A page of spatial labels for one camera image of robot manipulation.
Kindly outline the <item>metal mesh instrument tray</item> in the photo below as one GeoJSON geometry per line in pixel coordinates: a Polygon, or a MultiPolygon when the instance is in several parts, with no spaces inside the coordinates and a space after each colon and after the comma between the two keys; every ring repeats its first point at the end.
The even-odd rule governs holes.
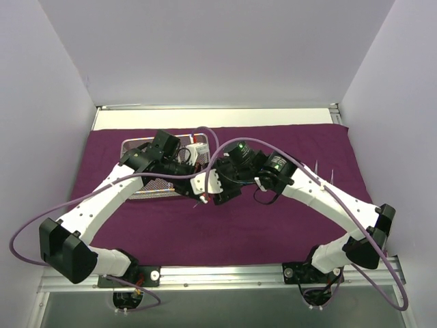
{"type": "Polygon", "coordinates": [[[210,159],[206,142],[184,143],[180,138],[159,130],[153,140],[123,154],[119,163],[135,173],[164,174],[164,180],[178,195],[197,199],[191,185],[191,175],[199,173],[210,159]]]}

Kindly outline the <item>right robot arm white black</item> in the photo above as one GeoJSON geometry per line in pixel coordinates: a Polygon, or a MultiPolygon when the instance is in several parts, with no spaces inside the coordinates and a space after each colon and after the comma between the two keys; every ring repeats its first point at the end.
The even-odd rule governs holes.
{"type": "Polygon", "coordinates": [[[381,261],[386,261],[384,250],[395,216],[392,206],[376,206],[349,195],[275,146],[270,147],[270,155],[256,163],[249,142],[249,138],[235,138],[224,143],[213,153],[210,165],[217,164],[219,155],[224,154],[235,173],[249,170],[250,180],[260,190],[301,202],[345,232],[342,237],[311,250],[303,265],[309,281],[318,282],[345,265],[377,269],[381,261]]]}

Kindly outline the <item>purple cloth wrap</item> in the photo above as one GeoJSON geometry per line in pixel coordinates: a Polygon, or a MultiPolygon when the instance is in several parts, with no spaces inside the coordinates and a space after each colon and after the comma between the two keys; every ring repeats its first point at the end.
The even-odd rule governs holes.
{"type": "MultiPolygon", "coordinates": [[[[369,202],[348,129],[337,124],[222,127],[211,142],[237,137],[274,145],[358,199],[369,202]]],[[[343,229],[308,206],[287,197],[245,187],[226,204],[198,204],[185,197],[129,200],[104,223],[91,245],[122,249],[142,265],[235,266],[305,260],[315,245],[344,235],[343,229]]]]}

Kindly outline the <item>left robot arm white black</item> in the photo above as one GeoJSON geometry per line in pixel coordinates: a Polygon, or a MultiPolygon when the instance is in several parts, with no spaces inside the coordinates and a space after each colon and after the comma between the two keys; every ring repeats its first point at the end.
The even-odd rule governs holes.
{"type": "Polygon", "coordinates": [[[193,167],[177,161],[180,139],[159,130],[154,139],[124,153],[110,174],[95,189],[57,220],[45,219],[39,227],[41,259],[73,284],[90,275],[112,275],[121,286],[138,277],[136,260],[118,249],[90,244],[106,220],[149,181],[148,173],[187,176],[193,167]]]}

